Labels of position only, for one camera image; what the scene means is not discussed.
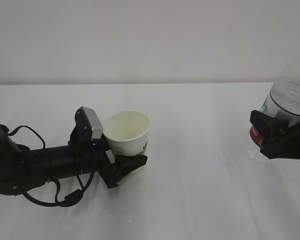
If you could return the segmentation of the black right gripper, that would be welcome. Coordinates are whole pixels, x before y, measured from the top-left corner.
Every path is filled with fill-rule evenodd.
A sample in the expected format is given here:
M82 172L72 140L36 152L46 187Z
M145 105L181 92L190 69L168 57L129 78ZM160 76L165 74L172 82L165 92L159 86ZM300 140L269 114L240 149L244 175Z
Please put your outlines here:
M289 126L287 119L253 110L250 123L249 136L265 157L300 160L300 122Z

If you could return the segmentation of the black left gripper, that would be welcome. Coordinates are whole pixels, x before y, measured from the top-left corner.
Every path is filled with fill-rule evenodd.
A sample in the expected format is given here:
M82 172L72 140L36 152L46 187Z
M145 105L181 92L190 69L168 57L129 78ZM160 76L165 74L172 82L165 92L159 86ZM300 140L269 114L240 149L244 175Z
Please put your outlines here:
M72 150L75 163L79 168L84 169L83 161L79 158L87 157L87 170L91 174L98 172L109 189L118 187L119 180L147 163L146 155L117 155L113 166L107 155L110 147L106 138L102 133L100 139L92 139L92 130L81 107L77 109L74 120L75 127L70 134L68 145Z

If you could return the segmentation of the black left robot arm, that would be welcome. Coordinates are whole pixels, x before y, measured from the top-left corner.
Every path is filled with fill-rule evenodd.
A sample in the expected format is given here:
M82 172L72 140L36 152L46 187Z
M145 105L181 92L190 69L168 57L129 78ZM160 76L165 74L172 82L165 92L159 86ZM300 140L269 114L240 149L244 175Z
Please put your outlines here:
M21 195L53 180L60 180L98 172L109 189L134 170L144 166L147 156L116 156L111 162L109 144L103 135L102 124L96 112L80 107L74 116L75 127L67 145L43 146L29 149L15 143L13 131L0 124L0 194Z

